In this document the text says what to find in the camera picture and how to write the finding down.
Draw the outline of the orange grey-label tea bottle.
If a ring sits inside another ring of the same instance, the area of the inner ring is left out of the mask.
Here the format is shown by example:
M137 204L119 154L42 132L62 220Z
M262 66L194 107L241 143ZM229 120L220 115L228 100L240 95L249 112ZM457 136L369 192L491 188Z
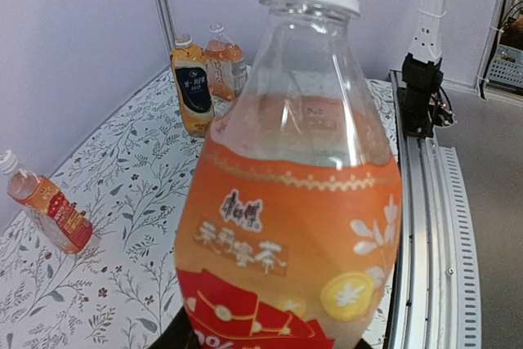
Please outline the orange grey-label tea bottle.
M247 85L208 129L175 238L202 348L353 348L394 267L401 179L347 27L356 0L261 0Z

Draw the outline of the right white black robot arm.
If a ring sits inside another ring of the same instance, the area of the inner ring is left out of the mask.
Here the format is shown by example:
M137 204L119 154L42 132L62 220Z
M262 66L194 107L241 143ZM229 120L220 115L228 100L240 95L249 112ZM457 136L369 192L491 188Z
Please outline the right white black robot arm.
M432 138L434 127L454 122L449 100L441 90L440 27L447 1L420 0L418 6L418 25L401 69L406 88L398 92L402 128L408 136Z

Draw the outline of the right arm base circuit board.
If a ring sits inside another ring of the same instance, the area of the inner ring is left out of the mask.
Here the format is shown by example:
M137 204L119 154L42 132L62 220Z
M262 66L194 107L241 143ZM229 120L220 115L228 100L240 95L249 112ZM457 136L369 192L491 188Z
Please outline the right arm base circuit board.
M431 96L431 125L446 128L454 124L454 112L446 92L441 88Z

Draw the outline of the wide orange tea bottle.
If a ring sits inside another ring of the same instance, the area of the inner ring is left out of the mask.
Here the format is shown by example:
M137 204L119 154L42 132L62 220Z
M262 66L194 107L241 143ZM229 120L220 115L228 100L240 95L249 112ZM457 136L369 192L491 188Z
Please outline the wide orange tea bottle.
M205 49L208 86L213 96L232 102L241 94L248 80L244 53L226 36L221 22L211 24L209 33Z

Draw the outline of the slim red-label tea bottle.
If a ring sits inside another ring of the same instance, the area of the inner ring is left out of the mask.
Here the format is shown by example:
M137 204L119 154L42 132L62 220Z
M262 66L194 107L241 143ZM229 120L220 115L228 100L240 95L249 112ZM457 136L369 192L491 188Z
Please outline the slim red-label tea bottle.
M80 253L92 239L93 225L52 181L27 169L12 150L1 153L7 194L62 252Z

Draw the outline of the black-label orange drink bottle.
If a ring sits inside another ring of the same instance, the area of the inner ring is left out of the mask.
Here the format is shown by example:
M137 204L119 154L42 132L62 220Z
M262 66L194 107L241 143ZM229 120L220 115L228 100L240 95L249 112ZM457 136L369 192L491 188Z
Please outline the black-label orange drink bottle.
M189 34L177 36L170 66L184 127L191 136L204 137L215 117L205 51Z

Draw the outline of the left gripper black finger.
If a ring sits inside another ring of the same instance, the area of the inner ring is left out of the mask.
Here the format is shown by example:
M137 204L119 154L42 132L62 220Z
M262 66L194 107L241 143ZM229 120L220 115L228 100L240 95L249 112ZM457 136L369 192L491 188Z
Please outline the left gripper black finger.
M196 349L196 334L185 310L179 310L149 349Z

